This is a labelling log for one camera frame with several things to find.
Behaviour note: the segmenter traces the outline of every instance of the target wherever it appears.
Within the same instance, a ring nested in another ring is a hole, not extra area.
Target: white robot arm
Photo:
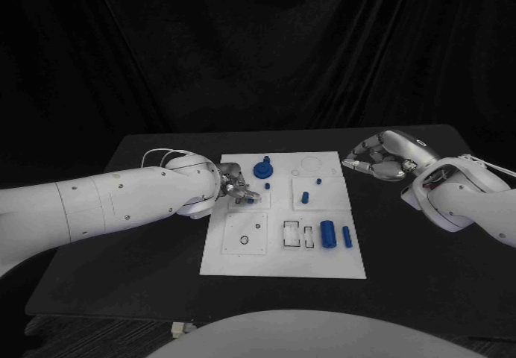
[[[220,196],[259,198],[248,190],[238,164],[216,166],[203,156],[180,152],[187,155],[164,168],[0,190],[0,276],[33,254],[69,242],[174,213],[199,219]]]
[[[364,152],[374,163],[356,160]],[[399,181],[413,173],[416,179],[400,198],[431,222],[449,232],[475,222],[494,239],[516,247],[516,190],[487,166],[514,177],[516,173],[467,154],[441,159],[426,144],[400,131],[366,139],[341,164],[385,181]]]

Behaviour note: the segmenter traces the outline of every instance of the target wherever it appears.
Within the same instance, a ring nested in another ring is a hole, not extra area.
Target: carpet floor
[[[26,335],[40,337],[43,344],[23,358],[144,358],[173,340],[170,328],[171,323],[155,321],[37,316]],[[516,357],[516,340],[438,337],[487,358]]]

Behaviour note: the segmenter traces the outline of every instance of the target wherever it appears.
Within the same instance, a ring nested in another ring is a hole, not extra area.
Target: white board
[[[274,172],[269,178],[259,179],[252,168],[265,155]],[[262,199],[252,204],[236,204],[229,196],[217,199],[209,218],[200,274],[364,279],[337,153],[223,154],[220,163],[230,162],[240,165],[249,190],[258,192]],[[307,204],[301,202],[302,192],[308,192]],[[334,248],[321,245],[320,222],[324,220],[334,224]],[[289,227],[285,230],[287,221],[298,222],[297,233]],[[349,227],[351,248],[344,247],[343,226]],[[305,245],[304,227],[311,227],[312,248]],[[289,241],[292,235],[298,235],[298,247],[285,246],[285,232]]]

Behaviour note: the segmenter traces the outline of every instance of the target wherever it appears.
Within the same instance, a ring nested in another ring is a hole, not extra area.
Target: table
[[[338,151],[341,158],[385,129],[127,136],[105,172],[138,167],[151,148],[186,149],[212,161],[292,151]],[[395,129],[444,157],[468,152],[447,125]],[[429,333],[516,336],[516,249],[475,225],[458,233],[436,227],[399,198],[408,180],[343,171],[366,280],[200,276],[209,218],[171,216],[59,248],[27,313],[207,323],[261,310],[327,310]]]

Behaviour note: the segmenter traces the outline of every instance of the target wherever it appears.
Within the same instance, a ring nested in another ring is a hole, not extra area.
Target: cable
[[[487,163],[485,161],[483,161],[481,159],[472,157],[470,154],[464,154],[461,156],[458,156],[458,158],[462,158],[465,160],[470,160],[474,164],[477,164],[478,166],[481,166],[481,168],[485,169],[485,166],[490,166],[493,169],[496,169],[497,171],[500,171],[501,173],[516,177],[516,173],[511,172],[509,169],[501,168],[500,166],[496,166],[491,163]]]
[[[157,149],[150,149],[144,154],[142,154],[142,159],[141,159],[141,168],[142,168],[142,163],[145,162],[145,156],[150,152],[152,151],[168,151],[167,154],[164,154],[163,158],[161,158],[161,163],[158,164],[158,166],[163,165],[163,159],[164,157],[171,153],[171,152],[176,152],[176,153],[181,153],[181,154],[186,154],[186,155],[196,155],[194,153],[191,153],[190,151],[181,151],[178,149],[168,149],[168,148],[157,148]]]

